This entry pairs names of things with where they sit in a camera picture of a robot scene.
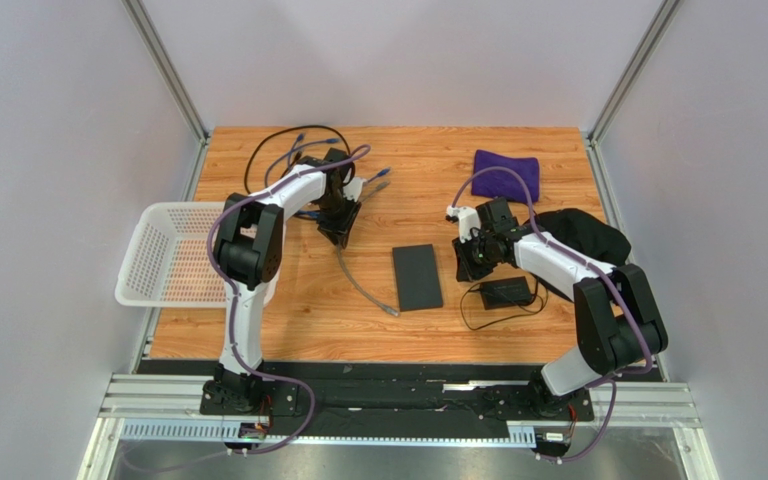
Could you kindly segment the black network switch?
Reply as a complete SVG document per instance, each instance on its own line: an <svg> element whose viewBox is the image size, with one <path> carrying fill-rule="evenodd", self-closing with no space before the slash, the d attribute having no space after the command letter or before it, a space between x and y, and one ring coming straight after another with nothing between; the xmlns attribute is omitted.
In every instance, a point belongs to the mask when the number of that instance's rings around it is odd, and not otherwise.
<svg viewBox="0 0 768 480"><path fill-rule="evenodd" d="M393 247L392 259L401 312L443 307L436 255L431 244Z"/></svg>

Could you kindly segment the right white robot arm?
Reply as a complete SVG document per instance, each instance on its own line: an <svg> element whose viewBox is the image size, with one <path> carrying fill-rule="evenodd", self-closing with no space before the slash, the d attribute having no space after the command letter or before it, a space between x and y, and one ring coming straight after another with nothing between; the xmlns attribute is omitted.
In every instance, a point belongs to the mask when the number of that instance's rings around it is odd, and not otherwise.
<svg viewBox="0 0 768 480"><path fill-rule="evenodd" d="M544 282L574 306L577 343L529 380L526 403L535 415L566 411L585 388L619 373L646 373L668 333L646 273L581 254L538 226L521 224L503 198L476 208L450 205L460 282L478 281L507 263Z"/></svg>

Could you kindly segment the black cable teal plug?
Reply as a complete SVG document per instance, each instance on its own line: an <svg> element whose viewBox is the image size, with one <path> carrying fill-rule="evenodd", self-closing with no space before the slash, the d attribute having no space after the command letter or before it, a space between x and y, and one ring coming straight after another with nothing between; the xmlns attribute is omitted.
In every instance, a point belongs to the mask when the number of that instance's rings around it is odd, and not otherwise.
<svg viewBox="0 0 768 480"><path fill-rule="evenodd" d="M252 192L252 188L249 186L249 179L250 174L252 170L252 166L254 164L254 161L259 154L260 150L271 140L275 139L276 137L279 137L281 135L293 133L293 132L299 132L301 133L301 137L304 137L303 133L307 130L324 130L327 132L332 133L335 136L335 139L331 141L331 144L333 143L341 143L347 151L351 151L350 144L348 143L345 136L335 127L324 125L324 124L304 124L304 125L298 125L298 126L292 126L289 128L284 128L282 130L278 130L276 132L273 132L266 137L264 137L255 147L252 151L251 155L249 156L247 163L245 165L245 170L243 174L243 187L247 193Z"/></svg>

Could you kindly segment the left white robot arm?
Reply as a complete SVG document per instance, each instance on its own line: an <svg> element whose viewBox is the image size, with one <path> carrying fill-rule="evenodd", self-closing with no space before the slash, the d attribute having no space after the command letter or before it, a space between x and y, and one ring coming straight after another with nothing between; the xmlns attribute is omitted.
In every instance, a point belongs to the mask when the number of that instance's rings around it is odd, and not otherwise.
<svg viewBox="0 0 768 480"><path fill-rule="evenodd" d="M370 150L330 149L322 159L304 157L274 185L250 195L232 194L208 232L208 259L225 283L225 342L206 401L240 413L263 402L262 320L284 252L287 221L304 207L318 207L318 231L334 246L348 244L361 208L361 179L354 164Z"/></svg>

